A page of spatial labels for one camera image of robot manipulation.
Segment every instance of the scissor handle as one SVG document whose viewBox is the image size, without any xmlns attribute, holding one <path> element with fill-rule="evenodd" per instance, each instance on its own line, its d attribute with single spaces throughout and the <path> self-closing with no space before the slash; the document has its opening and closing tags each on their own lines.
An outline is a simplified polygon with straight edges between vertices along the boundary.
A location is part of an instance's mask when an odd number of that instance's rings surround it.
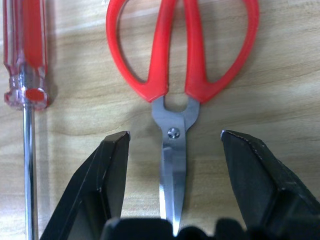
<svg viewBox="0 0 320 240">
<path fill-rule="evenodd" d="M 127 0 L 110 0 L 106 13 L 106 35 L 115 64 L 127 83 L 145 100 L 168 92 L 169 47 L 176 0 L 162 0 L 154 32 L 149 74 L 146 82 L 135 78 L 127 67 L 117 39 L 117 22 Z M 205 103 L 219 93 L 237 75 L 253 47 L 259 24 L 258 0 L 243 0 L 248 12 L 248 28 L 242 49 L 225 75 L 208 82 L 201 17 L 197 0 L 184 0 L 187 28 L 187 73 L 185 93 Z"/>
<path fill-rule="evenodd" d="M 248 27 L 240 53 L 218 81 L 209 82 L 197 0 L 184 0 L 188 45 L 185 93 L 200 103 L 209 101 L 231 82 L 245 64 L 253 48 L 259 26 L 259 4 L 258 0 L 243 0 L 243 2 L 247 9 Z"/>
</svg>

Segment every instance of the screwdriver shaft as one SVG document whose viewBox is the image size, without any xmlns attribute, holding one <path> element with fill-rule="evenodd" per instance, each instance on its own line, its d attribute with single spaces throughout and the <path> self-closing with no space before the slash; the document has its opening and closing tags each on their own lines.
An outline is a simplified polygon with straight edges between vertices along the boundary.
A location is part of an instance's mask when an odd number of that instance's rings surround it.
<svg viewBox="0 0 320 240">
<path fill-rule="evenodd" d="M 31 104 L 23 106 L 25 236 L 38 240 L 37 170 L 35 149 L 35 114 Z"/>
</svg>

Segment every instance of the wooden table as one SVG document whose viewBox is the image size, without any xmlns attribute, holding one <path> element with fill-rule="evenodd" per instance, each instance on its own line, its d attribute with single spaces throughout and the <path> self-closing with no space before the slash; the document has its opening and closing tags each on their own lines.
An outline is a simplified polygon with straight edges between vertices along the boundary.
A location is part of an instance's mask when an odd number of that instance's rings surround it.
<svg viewBox="0 0 320 240">
<path fill-rule="evenodd" d="M 207 74 L 214 81 L 238 54 L 247 15 L 240 0 L 199 3 Z M 129 1 L 120 21 L 123 52 L 142 79 L 148 75 L 159 4 Z M 125 83 L 110 56 L 107 5 L 107 0 L 46 3 L 47 81 L 53 103 L 36 114 L 40 233 L 76 169 L 106 135 L 123 130 L 131 132 L 131 141 L 122 215 L 160 215 L 161 132 L 151 117 L 151 105 Z M 188 132 L 182 225 L 193 224 L 211 234 L 220 217 L 242 221 L 220 141 L 223 129 L 263 139 L 320 199 L 320 1 L 261 0 L 260 12 L 257 41 L 245 67 L 227 89 L 201 107 Z M 187 101 L 186 48 L 180 2 L 166 97 L 173 110 L 183 109 Z M 0 77 L 3 94 L 9 87 L 4 66 Z M 0 239 L 20 240 L 25 232 L 22 113 L 0 101 L 0 122 Z"/>
</svg>

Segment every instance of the scissor blade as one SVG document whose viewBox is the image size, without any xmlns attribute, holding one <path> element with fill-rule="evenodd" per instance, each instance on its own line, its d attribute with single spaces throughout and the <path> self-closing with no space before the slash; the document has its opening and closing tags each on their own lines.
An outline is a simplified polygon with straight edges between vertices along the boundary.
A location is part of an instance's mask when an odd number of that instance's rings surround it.
<svg viewBox="0 0 320 240">
<path fill-rule="evenodd" d="M 162 148 L 160 170 L 160 216 L 172 223 L 173 235 L 177 235 L 182 215 L 186 186 L 185 151 L 174 151 L 170 146 Z"/>
</svg>

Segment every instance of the screw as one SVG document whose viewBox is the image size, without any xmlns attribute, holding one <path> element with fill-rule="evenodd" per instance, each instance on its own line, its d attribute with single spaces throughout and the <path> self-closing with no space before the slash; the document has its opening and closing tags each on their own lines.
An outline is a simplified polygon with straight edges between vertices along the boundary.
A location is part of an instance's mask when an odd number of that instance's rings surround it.
<svg viewBox="0 0 320 240">
<path fill-rule="evenodd" d="M 180 137 L 180 130 L 179 128 L 176 128 L 176 127 L 171 127 L 169 130 L 168 130 L 168 136 L 169 138 L 171 139 L 177 139 Z"/>
</svg>

